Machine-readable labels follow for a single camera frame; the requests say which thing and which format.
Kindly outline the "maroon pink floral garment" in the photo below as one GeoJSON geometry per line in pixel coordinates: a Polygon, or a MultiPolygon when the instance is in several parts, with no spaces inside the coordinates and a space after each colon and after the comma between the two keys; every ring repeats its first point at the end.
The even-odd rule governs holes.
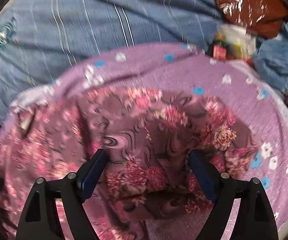
{"type": "Polygon", "coordinates": [[[0,215],[18,224],[37,178],[61,179],[100,148],[109,163],[84,204],[96,233],[100,239],[147,239],[145,220],[210,209],[188,165],[192,151],[240,179],[259,143],[215,96],[101,88],[14,106],[0,130],[0,215]]]}

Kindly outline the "purple floral bed sheet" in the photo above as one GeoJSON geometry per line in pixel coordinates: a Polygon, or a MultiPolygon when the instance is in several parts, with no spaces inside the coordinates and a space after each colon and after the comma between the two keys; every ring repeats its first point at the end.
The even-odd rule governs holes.
{"type": "MultiPolygon", "coordinates": [[[[277,227],[288,220],[288,109],[243,61],[218,61],[194,46],[176,43],[113,50],[68,69],[52,84],[19,95],[0,130],[9,125],[14,106],[56,102],[91,89],[122,87],[218,97],[248,126],[259,143],[249,169],[240,179],[259,178],[277,227]]],[[[192,239],[200,232],[211,208],[212,203],[203,212],[145,220],[147,239],[192,239]]],[[[17,225],[0,215],[0,237],[13,239],[17,225]]]]}

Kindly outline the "blue denim garment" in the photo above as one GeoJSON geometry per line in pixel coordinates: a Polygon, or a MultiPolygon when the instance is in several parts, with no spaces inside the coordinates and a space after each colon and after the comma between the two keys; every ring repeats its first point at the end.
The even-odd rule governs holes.
{"type": "Polygon", "coordinates": [[[261,43],[252,57],[260,78],[283,94],[288,94],[288,22],[275,38],[261,43]]]}

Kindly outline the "small dark red-label bottle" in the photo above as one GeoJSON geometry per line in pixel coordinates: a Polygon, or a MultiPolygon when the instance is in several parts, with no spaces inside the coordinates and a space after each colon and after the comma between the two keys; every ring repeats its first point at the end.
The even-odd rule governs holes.
{"type": "Polygon", "coordinates": [[[216,33],[211,46],[211,55],[218,60],[226,60],[226,36],[223,33],[216,33]]]}

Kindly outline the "blue plaid quilt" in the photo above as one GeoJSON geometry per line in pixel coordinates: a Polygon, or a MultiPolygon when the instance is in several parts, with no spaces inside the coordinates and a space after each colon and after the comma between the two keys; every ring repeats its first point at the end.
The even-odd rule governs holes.
{"type": "Polygon", "coordinates": [[[19,93],[88,57],[151,42],[206,49],[215,0],[15,0],[0,14],[0,124],[19,93]]]}

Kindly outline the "dark red plastic bag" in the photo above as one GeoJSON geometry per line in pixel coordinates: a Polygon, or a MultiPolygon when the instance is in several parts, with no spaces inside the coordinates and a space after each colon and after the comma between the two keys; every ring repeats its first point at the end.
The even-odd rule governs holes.
{"type": "Polygon", "coordinates": [[[288,21],[284,0],[215,0],[224,18],[231,24],[263,38],[274,38],[288,21]]]}

